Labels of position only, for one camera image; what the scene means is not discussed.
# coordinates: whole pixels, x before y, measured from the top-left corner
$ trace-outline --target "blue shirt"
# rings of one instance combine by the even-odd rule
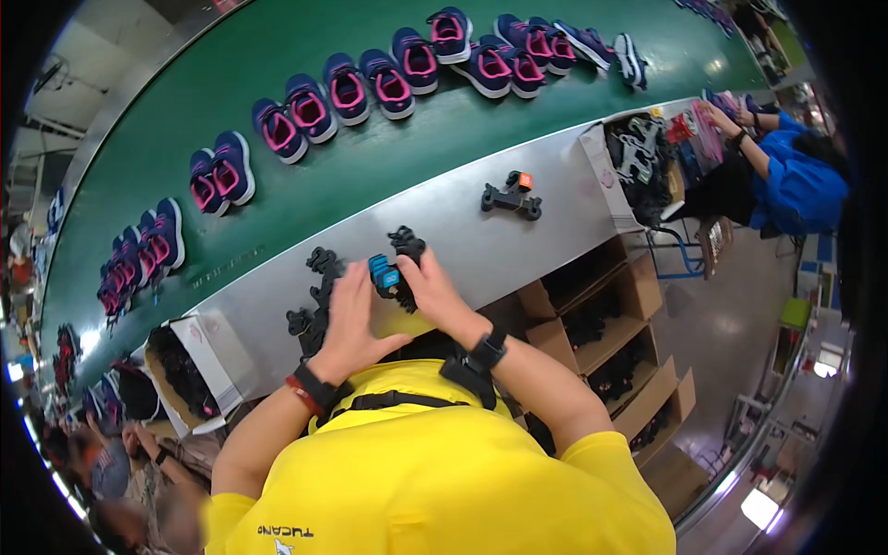
[[[838,227],[848,185],[829,164],[793,149],[793,139],[807,131],[780,112],[780,129],[759,144],[771,160],[767,181],[757,173],[752,179],[758,205],[749,227],[761,229],[771,221],[788,235],[828,233]]]

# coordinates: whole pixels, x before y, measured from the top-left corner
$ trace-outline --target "hand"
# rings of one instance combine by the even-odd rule
[[[416,306],[436,328],[473,349],[493,325],[463,301],[431,248],[426,247],[419,262],[421,267],[416,267],[410,257],[398,256],[398,269],[413,290]]]
[[[376,339],[370,333],[373,283],[367,260],[352,262],[336,280],[330,295],[330,322],[324,345],[308,361],[322,382],[341,385],[349,376],[373,366],[388,353],[413,341],[406,334]]]
[[[756,118],[746,107],[740,106],[737,108],[737,124],[741,127],[754,127]]]
[[[711,102],[704,100],[700,103],[700,108],[710,117],[712,124],[724,131],[729,139],[733,139],[740,134],[740,126],[732,122],[725,112],[713,106]]]

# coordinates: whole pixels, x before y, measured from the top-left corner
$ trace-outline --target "black pants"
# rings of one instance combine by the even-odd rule
[[[706,219],[727,216],[742,226],[749,225],[758,201],[752,194],[752,164],[734,151],[725,153],[725,161],[707,173],[700,184],[685,191],[685,205],[666,218]]]

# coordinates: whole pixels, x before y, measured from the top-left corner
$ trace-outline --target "light fixture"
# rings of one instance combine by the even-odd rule
[[[764,530],[771,524],[779,509],[780,506],[771,497],[757,489],[750,491],[740,505],[743,515],[758,526],[759,530]]]

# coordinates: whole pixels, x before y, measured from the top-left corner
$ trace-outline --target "shiny concrete floor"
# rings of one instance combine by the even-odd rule
[[[689,218],[686,224],[693,238],[697,222]],[[671,227],[684,235],[680,223]],[[647,250],[643,234],[625,237],[632,249]],[[789,239],[778,245],[776,239],[761,241],[758,232],[738,228],[733,247],[711,279],[660,281],[663,308],[652,318],[657,352],[661,362],[674,355],[678,377],[694,369],[697,399],[673,442],[704,468],[706,460],[718,456],[734,399],[755,392],[783,305],[792,294],[797,260],[777,258],[778,249],[790,250]],[[682,271],[677,250],[657,250],[656,256],[662,273]],[[656,458],[649,464],[656,464]],[[726,532],[725,522],[703,533],[711,527],[704,520],[700,531],[694,529],[679,540],[678,553],[742,552],[757,534],[755,526],[746,523],[750,526],[738,527],[736,534]]]

